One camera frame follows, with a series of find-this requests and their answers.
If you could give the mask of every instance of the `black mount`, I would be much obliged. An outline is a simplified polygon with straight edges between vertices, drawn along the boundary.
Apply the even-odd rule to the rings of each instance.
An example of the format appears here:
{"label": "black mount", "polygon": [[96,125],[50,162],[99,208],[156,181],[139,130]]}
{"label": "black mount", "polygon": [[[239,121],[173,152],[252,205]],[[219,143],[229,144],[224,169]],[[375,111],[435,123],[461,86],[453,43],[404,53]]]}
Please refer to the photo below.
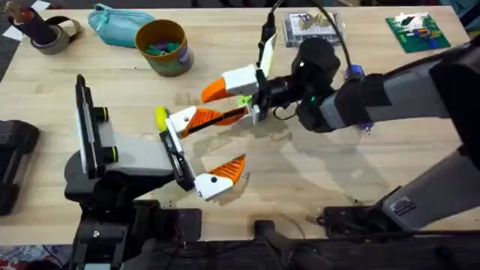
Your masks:
{"label": "black mount", "polygon": [[162,209],[156,200],[135,200],[114,211],[82,207],[70,269],[84,269],[88,263],[107,263],[111,269],[120,269],[125,260],[141,254],[149,239],[197,241],[201,219],[199,209]]}
{"label": "black mount", "polygon": [[400,187],[369,206],[325,207],[316,222],[325,228],[329,238],[358,237],[359,242],[386,242],[388,234],[394,235],[404,230],[382,210],[383,202]]}
{"label": "black mount", "polygon": [[263,240],[272,256],[277,257],[283,269],[302,270],[350,270],[348,265],[339,265],[326,259],[319,250],[302,240],[292,240],[275,230],[272,220],[256,220],[255,239]]}

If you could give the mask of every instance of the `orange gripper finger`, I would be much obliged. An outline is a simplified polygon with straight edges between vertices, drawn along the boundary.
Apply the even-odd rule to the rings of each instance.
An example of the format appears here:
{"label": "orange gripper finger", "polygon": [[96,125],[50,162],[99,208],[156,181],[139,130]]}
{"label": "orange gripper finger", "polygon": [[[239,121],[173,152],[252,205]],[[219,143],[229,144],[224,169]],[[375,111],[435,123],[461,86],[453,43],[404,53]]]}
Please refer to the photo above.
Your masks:
{"label": "orange gripper finger", "polygon": [[232,96],[233,94],[228,93],[226,90],[224,78],[220,78],[207,86],[200,97],[202,98],[203,103],[207,103]]}
{"label": "orange gripper finger", "polygon": [[232,179],[233,184],[235,184],[240,175],[243,173],[243,169],[245,168],[245,155],[241,155],[240,157],[236,157],[232,159],[230,162],[225,163],[222,166],[219,166],[210,172],[214,176],[226,177]]}
{"label": "orange gripper finger", "polygon": [[[188,123],[188,126],[180,134],[183,138],[185,138],[190,133],[195,132],[196,128],[199,130],[206,128],[209,125],[231,125],[246,113],[248,113],[248,111],[245,107],[233,109],[223,114],[213,109],[196,109],[196,112]],[[201,125],[215,119],[217,121],[213,121],[211,124],[208,124],[205,127],[200,127]]]}

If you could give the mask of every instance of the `black bracket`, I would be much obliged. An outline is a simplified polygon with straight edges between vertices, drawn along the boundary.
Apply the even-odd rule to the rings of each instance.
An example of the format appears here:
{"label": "black bracket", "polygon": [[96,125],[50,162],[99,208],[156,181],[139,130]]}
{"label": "black bracket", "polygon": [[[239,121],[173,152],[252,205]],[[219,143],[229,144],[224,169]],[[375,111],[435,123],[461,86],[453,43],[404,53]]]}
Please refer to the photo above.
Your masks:
{"label": "black bracket", "polygon": [[325,234],[329,238],[386,242],[391,238],[387,236],[388,234],[400,234],[404,231],[382,210],[383,202],[398,188],[400,187],[384,196],[375,205],[325,207],[316,222],[325,228]]}

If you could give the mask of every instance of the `orange gripper pad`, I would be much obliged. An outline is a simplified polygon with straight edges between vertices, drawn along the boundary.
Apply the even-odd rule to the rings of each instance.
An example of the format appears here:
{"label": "orange gripper pad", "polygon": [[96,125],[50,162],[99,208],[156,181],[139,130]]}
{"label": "orange gripper pad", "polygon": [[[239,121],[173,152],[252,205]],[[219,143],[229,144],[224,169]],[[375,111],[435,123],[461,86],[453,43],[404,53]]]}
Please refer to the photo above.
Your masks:
{"label": "orange gripper pad", "polygon": [[239,180],[240,175],[242,174],[244,168],[245,168],[245,155],[243,154],[240,157],[236,157],[232,159],[230,162],[227,162],[224,165],[219,166],[208,173],[214,176],[220,176],[220,177],[226,177],[226,178],[232,179],[233,184],[235,184]]}
{"label": "orange gripper pad", "polygon": [[228,93],[226,90],[224,78],[220,78],[207,86],[207,88],[203,90],[200,97],[202,98],[203,103],[207,103],[232,96],[233,94]]}

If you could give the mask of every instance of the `yellow object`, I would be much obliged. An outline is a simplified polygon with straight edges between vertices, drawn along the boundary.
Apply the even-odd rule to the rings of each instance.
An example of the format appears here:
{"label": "yellow object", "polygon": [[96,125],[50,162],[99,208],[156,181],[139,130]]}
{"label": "yellow object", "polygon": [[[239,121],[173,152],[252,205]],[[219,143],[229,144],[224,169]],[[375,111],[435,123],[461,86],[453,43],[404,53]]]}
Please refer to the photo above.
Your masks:
{"label": "yellow object", "polygon": [[168,114],[165,108],[162,106],[157,106],[155,108],[155,119],[157,120],[157,127],[159,131],[166,131],[167,130],[167,124],[165,123],[165,120],[167,120]]}

